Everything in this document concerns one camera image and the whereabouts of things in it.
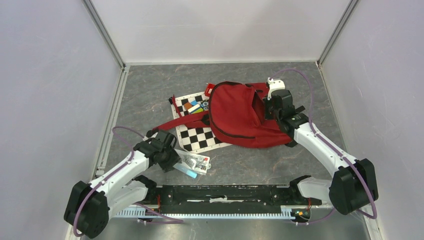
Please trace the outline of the red student backpack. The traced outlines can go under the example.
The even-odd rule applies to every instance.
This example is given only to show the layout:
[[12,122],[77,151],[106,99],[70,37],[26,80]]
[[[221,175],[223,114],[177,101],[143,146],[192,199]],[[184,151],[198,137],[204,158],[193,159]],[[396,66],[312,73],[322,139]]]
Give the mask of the red student backpack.
[[[263,98],[267,97],[268,91],[268,84],[263,82],[218,83],[210,94],[208,111],[181,116],[149,131],[166,131],[185,125],[188,128],[211,128],[221,142],[245,148],[288,145],[291,138],[280,131],[276,121],[265,119]],[[148,137],[155,134],[149,131]]]

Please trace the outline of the packaged ruler set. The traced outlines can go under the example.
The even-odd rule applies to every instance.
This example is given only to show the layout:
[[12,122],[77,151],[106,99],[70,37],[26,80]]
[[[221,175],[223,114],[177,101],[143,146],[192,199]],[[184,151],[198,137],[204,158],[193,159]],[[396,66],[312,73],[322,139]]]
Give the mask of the packaged ruler set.
[[194,154],[187,151],[175,150],[180,160],[177,163],[183,164],[185,167],[191,169],[200,175],[206,175],[207,171],[211,168],[211,158],[204,155]]

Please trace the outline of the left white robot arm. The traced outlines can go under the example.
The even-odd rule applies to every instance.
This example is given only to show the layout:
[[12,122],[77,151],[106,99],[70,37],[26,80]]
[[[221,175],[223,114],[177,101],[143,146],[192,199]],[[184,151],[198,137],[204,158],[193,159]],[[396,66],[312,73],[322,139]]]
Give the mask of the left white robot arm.
[[176,143],[175,135],[158,130],[155,136],[131,146],[128,156],[105,174],[88,183],[77,182],[63,217],[72,225],[73,234],[95,238],[112,217],[130,205],[158,201],[157,184],[142,172],[154,165],[164,172],[171,171],[181,159]]

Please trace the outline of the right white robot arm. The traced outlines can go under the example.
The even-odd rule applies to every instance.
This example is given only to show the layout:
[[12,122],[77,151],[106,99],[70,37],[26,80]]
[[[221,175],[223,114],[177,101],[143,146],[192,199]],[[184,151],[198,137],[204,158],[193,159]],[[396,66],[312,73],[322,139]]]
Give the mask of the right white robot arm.
[[301,145],[329,172],[331,180],[302,176],[291,182],[289,199],[302,204],[308,198],[330,203],[340,214],[354,211],[375,220],[378,187],[375,167],[348,154],[328,139],[303,113],[304,106],[295,108],[289,90],[271,90],[264,98],[265,117],[274,119],[281,132],[287,134],[290,147]]

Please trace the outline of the blue packaged correction tape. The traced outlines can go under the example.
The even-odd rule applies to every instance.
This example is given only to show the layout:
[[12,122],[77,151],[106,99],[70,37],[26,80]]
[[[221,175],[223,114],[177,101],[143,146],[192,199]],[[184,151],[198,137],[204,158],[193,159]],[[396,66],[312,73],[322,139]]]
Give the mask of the blue packaged correction tape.
[[189,176],[189,177],[191,177],[193,179],[195,179],[198,176],[198,174],[196,172],[194,172],[191,169],[185,167],[182,163],[176,163],[173,167],[176,170],[182,172],[183,174],[185,174],[185,175],[187,175],[187,176]]

